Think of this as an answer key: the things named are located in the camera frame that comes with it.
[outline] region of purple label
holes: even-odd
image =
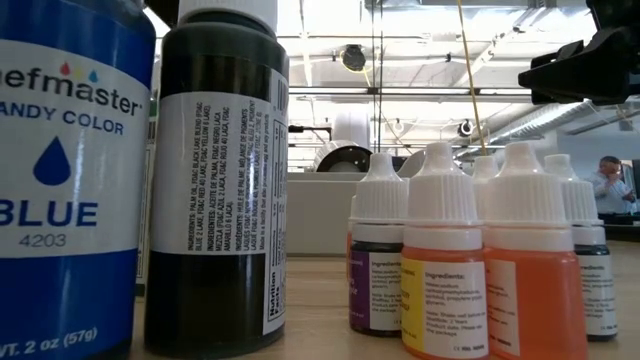
[[[369,253],[351,251],[349,264],[349,321],[369,329]]]

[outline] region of table surface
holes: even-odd
[[[589,345],[590,360],[635,360],[640,355],[640,244],[609,243],[617,294],[618,338]],[[349,329],[348,285],[342,258],[290,258],[285,336],[242,359],[415,359],[400,339],[379,339]],[[145,353],[144,304],[136,304],[132,360],[163,359]]]

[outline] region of man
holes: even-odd
[[[593,184],[598,214],[604,215],[601,217],[626,214],[629,205],[636,201],[631,188],[620,180],[621,168],[620,159],[605,156],[600,159],[600,169],[588,179]]]

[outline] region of blue shirt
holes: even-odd
[[[629,212],[629,201],[622,199],[631,192],[631,188],[622,180],[616,180],[607,188],[609,179],[601,172],[595,172],[589,179],[593,184],[598,214],[626,214]]]

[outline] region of blue bottle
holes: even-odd
[[[138,1],[0,1],[0,359],[127,355],[154,49]]]

